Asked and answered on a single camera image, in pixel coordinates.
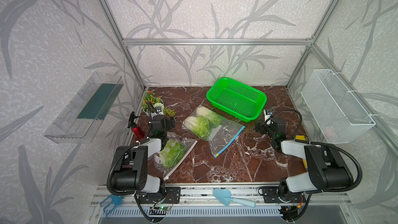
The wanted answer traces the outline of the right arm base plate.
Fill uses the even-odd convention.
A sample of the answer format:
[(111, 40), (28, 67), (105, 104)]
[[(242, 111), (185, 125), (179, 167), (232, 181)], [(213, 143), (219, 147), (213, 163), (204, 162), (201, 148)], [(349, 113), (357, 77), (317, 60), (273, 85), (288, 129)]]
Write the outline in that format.
[(260, 187), (258, 194), (263, 197), (264, 203), (286, 203), (302, 204), (306, 203), (306, 197), (303, 193), (294, 193), (285, 191), (281, 187)]

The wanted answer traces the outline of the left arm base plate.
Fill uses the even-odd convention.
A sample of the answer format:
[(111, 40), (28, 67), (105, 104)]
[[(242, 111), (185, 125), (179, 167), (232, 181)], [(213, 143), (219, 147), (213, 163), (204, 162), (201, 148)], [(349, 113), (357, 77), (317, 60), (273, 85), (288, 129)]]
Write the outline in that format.
[(158, 193), (148, 193), (145, 196), (139, 195), (138, 202), (141, 204), (155, 204), (158, 202), (178, 204), (180, 197), (180, 187), (165, 187), (161, 188)]

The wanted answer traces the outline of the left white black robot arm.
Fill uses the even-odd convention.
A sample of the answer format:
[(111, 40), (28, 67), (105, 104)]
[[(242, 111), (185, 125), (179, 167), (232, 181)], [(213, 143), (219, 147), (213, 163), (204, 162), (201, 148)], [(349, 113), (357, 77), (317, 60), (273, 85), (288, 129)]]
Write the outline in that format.
[(142, 142), (116, 149), (106, 186), (115, 196), (166, 196), (164, 180), (148, 174), (148, 158), (165, 148), (167, 133), (175, 127), (173, 117), (158, 114), (149, 121), (148, 136)]

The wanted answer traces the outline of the chinese cabbage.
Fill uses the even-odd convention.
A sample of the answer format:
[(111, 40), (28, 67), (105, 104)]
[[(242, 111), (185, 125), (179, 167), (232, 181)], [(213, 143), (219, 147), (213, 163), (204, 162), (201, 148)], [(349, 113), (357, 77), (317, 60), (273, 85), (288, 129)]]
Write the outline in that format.
[(210, 125), (214, 127), (221, 125), (223, 121), (222, 116), (203, 106), (197, 108), (197, 116), (205, 117), (209, 121)]

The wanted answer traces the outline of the blue-zip clear bag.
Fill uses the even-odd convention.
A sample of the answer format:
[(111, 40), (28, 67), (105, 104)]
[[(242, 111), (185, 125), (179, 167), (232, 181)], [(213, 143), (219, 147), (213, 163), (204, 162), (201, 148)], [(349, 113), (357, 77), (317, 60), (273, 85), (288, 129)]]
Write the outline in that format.
[[(191, 116), (198, 117), (197, 116), (197, 108), (189, 117), (191, 117)], [(206, 139), (202, 139), (202, 140), (205, 140), (208, 142), (210, 151), (211, 151), (212, 155), (216, 158), (221, 153), (223, 153), (237, 139), (237, 137), (240, 135), (240, 133), (244, 129), (245, 129), (244, 125), (223, 117), (223, 121), (222, 121), (221, 125), (219, 125), (217, 127), (210, 125), (209, 137)]]

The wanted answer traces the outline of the chinese cabbage front one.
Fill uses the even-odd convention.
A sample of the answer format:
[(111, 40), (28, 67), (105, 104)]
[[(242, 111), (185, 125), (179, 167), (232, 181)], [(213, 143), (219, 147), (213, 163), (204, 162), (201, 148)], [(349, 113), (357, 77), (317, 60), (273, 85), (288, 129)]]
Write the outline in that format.
[(186, 129), (191, 131), (200, 139), (206, 139), (210, 135), (210, 122), (207, 118), (203, 116), (188, 117), (187, 119), (185, 119), (183, 124)]

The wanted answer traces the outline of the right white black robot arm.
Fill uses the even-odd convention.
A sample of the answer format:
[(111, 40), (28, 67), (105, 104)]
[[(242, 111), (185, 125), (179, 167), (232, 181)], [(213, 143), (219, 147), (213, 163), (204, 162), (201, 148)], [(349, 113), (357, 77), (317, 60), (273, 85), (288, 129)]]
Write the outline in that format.
[[(287, 139), (286, 123), (277, 117), (283, 112), (295, 112), (299, 116), (293, 140)], [(305, 173), (287, 177), (280, 182), (277, 195), (290, 197), (301, 193), (346, 192), (358, 187), (363, 171), (357, 159), (333, 144), (298, 139), (302, 121), (299, 111), (285, 108), (276, 112), (265, 110), (264, 120), (256, 122), (255, 131), (268, 135), (275, 151), (301, 158), (307, 164)]]

